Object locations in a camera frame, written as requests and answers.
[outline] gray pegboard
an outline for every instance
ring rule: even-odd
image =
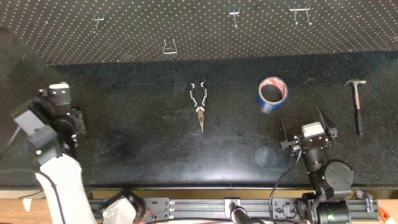
[[[0,21],[47,64],[398,50],[397,1],[7,0]],[[309,20],[304,11],[308,6]],[[238,10],[238,27],[229,10]],[[95,30],[94,16],[104,16]],[[177,54],[162,53],[164,40]]]

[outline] hammer head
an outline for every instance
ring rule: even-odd
[[[352,83],[353,85],[358,85],[358,84],[366,84],[366,80],[359,80],[357,78],[352,78],[348,80],[344,85]]]

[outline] blue tape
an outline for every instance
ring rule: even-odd
[[[282,99],[278,102],[271,102],[271,101],[266,100],[266,98],[261,93],[261,89],[266,85],[274,85],[274,86],[278,87],[278,89],[282,93]],[[286,86],[285,82],[283,80],[281,80],[280,78],[278,78],[278,77],[265,78],[263,81],[261,81],[261,83],[259,85],[259,91],[257,94],[258,100],[259,100],[259,103],[261,106],[261,111],[267,113],[272,110],[276,110],[277,108],[280,108],[280,106],[282,106],[283,102],[287,98],[287,92],[288,92],[287,86]]]

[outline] black countertop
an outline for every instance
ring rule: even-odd
[[[294,163],[279,147],[279,118],[297,133],[320,121],[317,106],[338,126],[328,155],[354,167],[353,187],[398,187],[396,52],[69,65],[34,70],[36,78],[26,77],[29,66],[18,63],[1,84],[0,169],[30,164],[24,134],[4,149],[16,129],[10,111],[57,80],[71,85],[72,104],[84,110],[87,134],[78,138],[77,160],[87,188],[271,188]],[[264,114],[256,93],[270,76],[283,79],[289,95]],[[368,81],[358,87],[363,138],[352,86],[343,86],[350,78]],[[208,89],[204,134],[189,97],[190,82],[201,81]],[[38,185],[29,174],[0,177],[3,188]],[[280,186],[309,188],[303,161]]]

